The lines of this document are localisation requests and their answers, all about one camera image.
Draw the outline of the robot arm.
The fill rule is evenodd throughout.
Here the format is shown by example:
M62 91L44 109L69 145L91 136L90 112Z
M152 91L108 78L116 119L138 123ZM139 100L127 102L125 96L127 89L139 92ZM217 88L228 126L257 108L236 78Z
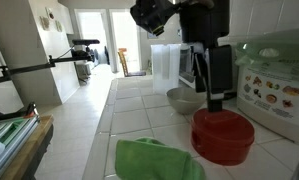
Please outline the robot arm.
M229 34L230 0L136 0L130 14L156 36L174 14L179 15L182 42L191 46L195 89L207 93L209 112L221 112L224 92L232 88L232 48L218 44Z

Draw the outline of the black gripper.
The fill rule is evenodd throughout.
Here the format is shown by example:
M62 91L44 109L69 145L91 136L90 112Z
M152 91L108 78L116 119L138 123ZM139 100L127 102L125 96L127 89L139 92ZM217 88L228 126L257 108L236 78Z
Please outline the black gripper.
M208 8L201 3L181 5L179 11L182 41L202 43L210 48L208 64L208 111L222 110L224 91L232 88L232 50L230 45L218 46L218 39L229 34L230 0L213 0ZM204 59L201 53L194 53L195 89L205 92Z

